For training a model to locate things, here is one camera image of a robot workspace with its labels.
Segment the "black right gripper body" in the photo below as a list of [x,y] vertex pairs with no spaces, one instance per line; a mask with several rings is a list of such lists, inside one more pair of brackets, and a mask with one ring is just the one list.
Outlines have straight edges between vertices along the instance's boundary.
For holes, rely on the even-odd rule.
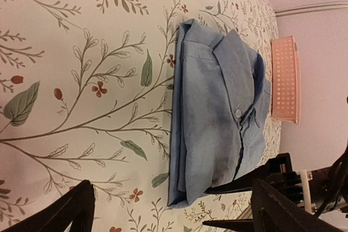
[[347,214],[347,153],[318,170],[286,171],[283,165],[281,173],[267,176],[266,182],[312,215],[334,210]]

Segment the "light blue shirt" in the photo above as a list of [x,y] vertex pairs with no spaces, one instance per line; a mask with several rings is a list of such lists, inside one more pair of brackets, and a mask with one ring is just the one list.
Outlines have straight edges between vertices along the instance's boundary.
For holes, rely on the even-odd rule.
[[271,85],[262,56],[234,30],[179,25],[172,96],[168,206],[252,171],[265,149]]

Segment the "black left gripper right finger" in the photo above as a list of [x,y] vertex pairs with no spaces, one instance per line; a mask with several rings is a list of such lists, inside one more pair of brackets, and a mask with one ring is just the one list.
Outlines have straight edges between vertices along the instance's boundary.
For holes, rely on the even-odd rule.
[[300,209],[260,179],[253,181],[251,206],[255,231],[340,231]]

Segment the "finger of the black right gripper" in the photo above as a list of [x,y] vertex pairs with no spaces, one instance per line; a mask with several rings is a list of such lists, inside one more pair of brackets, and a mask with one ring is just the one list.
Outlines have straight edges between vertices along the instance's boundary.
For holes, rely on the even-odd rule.
[[265,180],[269,174],[250,172],[230,183],[217,187],[210,187],[205,191],[208,195],[220,195],[228,193],[238,193],[252,190],[253,181],[256,179]]
[[253,220],[211,220],[202,222],[203,225],[217,228],[254,228]]

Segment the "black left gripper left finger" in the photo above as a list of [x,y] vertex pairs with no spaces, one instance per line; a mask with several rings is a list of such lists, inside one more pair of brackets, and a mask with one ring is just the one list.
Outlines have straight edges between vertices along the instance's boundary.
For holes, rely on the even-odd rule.
[[35,215],[7,228],[5,231],[92,231],[95,213],[93,185],[81,181],[72,190]]

